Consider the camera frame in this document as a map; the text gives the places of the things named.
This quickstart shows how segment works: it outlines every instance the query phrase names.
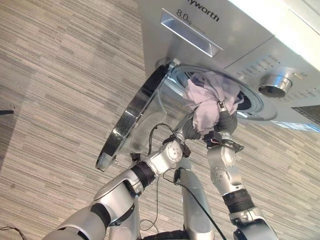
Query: garment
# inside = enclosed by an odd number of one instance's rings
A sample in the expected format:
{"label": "garment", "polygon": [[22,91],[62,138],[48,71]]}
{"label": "garment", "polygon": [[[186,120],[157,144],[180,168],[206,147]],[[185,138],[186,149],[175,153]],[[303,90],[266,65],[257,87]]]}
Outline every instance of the garment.
{"label": "garment", "polygon": [[219,122],[218,101],[224,102],[231,115],[244,101],[238,83],[213,71],[194,73],[187,82],[183,97],[194,110],[193,127],[201,134],[208,133]]}

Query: skyworth logo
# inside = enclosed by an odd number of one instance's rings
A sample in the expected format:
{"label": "skyworth logo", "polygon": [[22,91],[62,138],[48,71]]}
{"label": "skyworth logo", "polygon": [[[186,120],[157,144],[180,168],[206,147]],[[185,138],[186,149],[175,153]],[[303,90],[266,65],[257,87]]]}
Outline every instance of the skyworth logo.
{"label": "skyworth logo", "polygon": [[202,4],[197,2],[196,0],[186,0],[186,1],[190,5],[193,5],[195,8],[198,8],[199,10],[201,10],[201,12],[203,12],[204,14],[206,14],[207,16],[209,16],[210,18],[212,18],[216,22],[219,21],[220,18],[218,17],[217,14],[215,14],[213,11],[208,10],[208,8],[206,8],[205,6],[203,6]]}

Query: wire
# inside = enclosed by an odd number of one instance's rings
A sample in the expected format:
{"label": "wire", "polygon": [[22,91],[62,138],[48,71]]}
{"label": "wire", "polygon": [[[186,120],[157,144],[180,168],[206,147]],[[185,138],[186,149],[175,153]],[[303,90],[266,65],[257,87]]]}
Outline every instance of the wire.
{"label": "wire", "polygon": [[151,150],[152,150],[152,138],[153,138],[153,135],[154,135],[154,131],[156,129],[158,129],[158,126],[165,126],[167,127],[173,135],[176,135],[175,131],[168,125],[168,124],[165,124],[165,123],[158,123],[157,125],[155,125],[151,132],[150,132],[150,135],[149,135],[149,151],[148,151],[148,156],[151,154]]}
{"label": "wire", "polygon": [[[169,170],[172,170],[172,169],[176,169],[175,167],[173,168],[169,168],[168,170],[166,170],[163,174],[165,174],[166,172],[168,172]],[[158,228],[156,227],[156,221],[158,219],[158,214],[159,214],[159,200],[158,200],[158,189],[159,189],[159,179],[160,177],[158,177],[158,179],[156,180],[156,215],[155,215],[155,219],[154,221],[151,221],[149,219],[143,219],[140,221],[140,224],[143,222],[143,221],[146,221],[146,222],[149,222],[151,223],[151,226],[146,228],[146,229],[142,229],[141,226],[140,226],[140,230],[141,231],[148,231],[149,229],[151,229],[152,227],[155,227],[157,233],[159,233],[159,230]]]}
{"label": "wire", "polygon": [[20,234],[22,240],[27,240],[25,235],[18,228],[14,227],[14,226],[4,226],[4,227],[0,228],[1,231],[7,231],[7,230],[12,230],[12,229],[16,230]]}
{"label": "wire", "polygon": [[194,200],[196,201],[196,203],[199,205],[199,207],[203,210],[203,212],[205,213],[205,215],[209,218],[209,220],[211,221],[211,223],[214,225],[214,227],[216,228],[216,230],[219,232],[219,234],[221,235],[223,240],[227,240],[227,238],[225,237],[225,235],[223,234],[223,232],[220,230],[220,228],[218,227],[218,225],[216,224],[216,222],[212,219],[212,217],[210,216],[210,214],[207,212],[207,210],[202,206],[202,204],[198,201],[197,197],[193,194],[193,192],[187,188],[185,185],[181,184],[181,183],[177,183],[177,182],[173,182],[170,181],[169,179],[165,178],[165,173],[162,175],[164,180],[167,180],[168,182],[175,184],[175,185],[179,185],[181,187],[184,187],[190,194],[191,196],[194,198]]}

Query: vinyl plank floor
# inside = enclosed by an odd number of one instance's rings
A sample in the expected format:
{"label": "vinyl plank floor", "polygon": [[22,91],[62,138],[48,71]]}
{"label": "vinyl plank floor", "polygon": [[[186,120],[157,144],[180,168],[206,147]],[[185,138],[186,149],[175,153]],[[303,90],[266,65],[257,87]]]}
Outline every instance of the vinyl plank floor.
{"label": "vinyl plank floor", "polygon": [[[121,155],[105,173],[95,169],[146,79],[137,8],[133,0],[0,0],[0,109],[15,111],[0,116],[0,227],[16,226],[28,240],[40,240],[130,164]],[[164,103],[174,127],[175,106]],[[154,148],[168,134],[158,131]],[[243,181],[279,239],[319,240],[320,135],[240,123],[234,139],[245,146],[237,156]],[[189,147],[213,218],[233,239],[206,148],[200,141]],[[160,231],[182,229],[180,192],[159,181]],[[140,215],[156,216],[155,183],[140,198]],[[0,231],[0,239],[18,237]]]}

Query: washing machine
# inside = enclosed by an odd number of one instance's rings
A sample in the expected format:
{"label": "washing machine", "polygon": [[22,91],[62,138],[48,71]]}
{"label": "washing machine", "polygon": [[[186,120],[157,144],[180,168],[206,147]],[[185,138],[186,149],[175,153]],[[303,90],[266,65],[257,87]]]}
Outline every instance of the washing machine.
{"label": "washing machine", "polygon": [[214,71],[240,86],[240,122],[320,133],[320,3],[314,0],[139,0],[145,84],[96,163],[140,153],[168,116],[183,118],[184,88]]}

